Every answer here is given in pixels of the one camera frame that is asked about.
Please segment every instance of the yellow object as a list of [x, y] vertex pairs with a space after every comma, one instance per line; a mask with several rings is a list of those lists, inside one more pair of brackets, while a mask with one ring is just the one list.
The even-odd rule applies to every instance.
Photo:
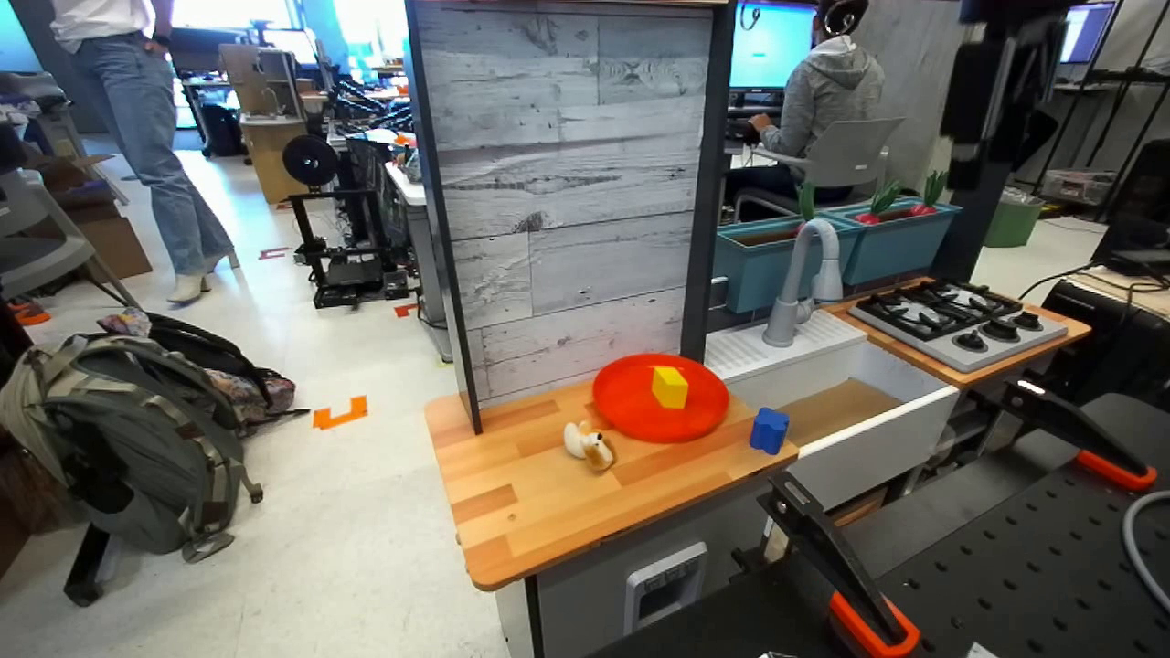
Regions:
[[663, 408], [683, 408], [689, 405], [689, 378], [672, 367], [656, 367], [656, 404]]

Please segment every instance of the toy stove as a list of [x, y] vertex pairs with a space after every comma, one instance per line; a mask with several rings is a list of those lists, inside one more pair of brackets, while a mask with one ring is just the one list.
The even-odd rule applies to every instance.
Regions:
[[849, 310], [962, 372], [1063, 338], [1063, 327], [1027, 313], [988, 284], [920, 283], [874, 294]]

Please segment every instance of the white floor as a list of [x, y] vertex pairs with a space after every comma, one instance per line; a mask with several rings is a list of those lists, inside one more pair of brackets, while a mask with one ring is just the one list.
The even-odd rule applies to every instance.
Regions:
[[[266, 485], [258, 510], [240, 506], [236, 541], [208, 562], [112, 552], [107, 601], [76, 610], [61, 581], [80, 532], [24, 546], [0, 581], [0, 656], [9, 658], [208, 658], [208, 656], [507, 656], [495, 601], [466, 579], [453, 522], [435, 477], [423, 404], [453, 391], [414, 318], [400, 305], [316, 310], [303, 267], [258, 261], [297, 245], [289, 213], [271, 213], [236, 160], [188, 154], [188, 168], [236, 237], [240, 271], [221, 271], [217, 294], [180, 318], [223, 333], [262, 367], [299, 384], [299, 405], [342, 408], [368, 395], [368, 416], [334, 432], [284, 419], [247, 444], [247, 469]], [[163, 261], [145, 221], [143, 185], [124, 182], [135, 229], [161, 273], [133, 279], [133, 294], [163, 310]], [[1021, 294], [1042, 273], [1086, 265], [1102, 228], [1038, 223], [1027, 250], [988, 250], [975, 283]], [[49, 299], [57, 345], [112, 310], [87, 284]]]

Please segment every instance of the sink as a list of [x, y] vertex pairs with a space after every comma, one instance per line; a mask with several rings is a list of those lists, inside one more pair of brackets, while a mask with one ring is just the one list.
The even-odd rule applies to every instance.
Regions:
[[764, 327], [707, 338], [707, 367], [745, 405], [789, 413], [800, 457], [789, 472], [839, 510], [931, 457], [958, 388], [874, 346], [849, 323], [815, 310], [789, 346], [767, 346]]

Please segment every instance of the office chair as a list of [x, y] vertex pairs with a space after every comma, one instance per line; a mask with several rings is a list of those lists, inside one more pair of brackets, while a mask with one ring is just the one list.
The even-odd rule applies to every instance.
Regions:
[[[886, 144], [904, 122], [842, 122], [831, 123], [809, 151], [809, 159], [784, 159], [787, 168], [810, 192], [843, 192], [843, 203], [856, 203], [869, 195], [886, 173]], [[774, 192], [756, 192], [745, 185], [736, 195], [736, 221], [743, 216], [745, 205], [759, 205], [784, 216], [795, 216], [798, 196], [774, 195]]]
[[122, 307], [139, 307], [135, 295], [107, 271], [80, 228], [61, 213], [61, 205], [43, 192], [37, 173], [9, 168], [0, 173], [0, 295], [28, 295], [73, 271], [83, 271], [95, 289], [101, 289]]

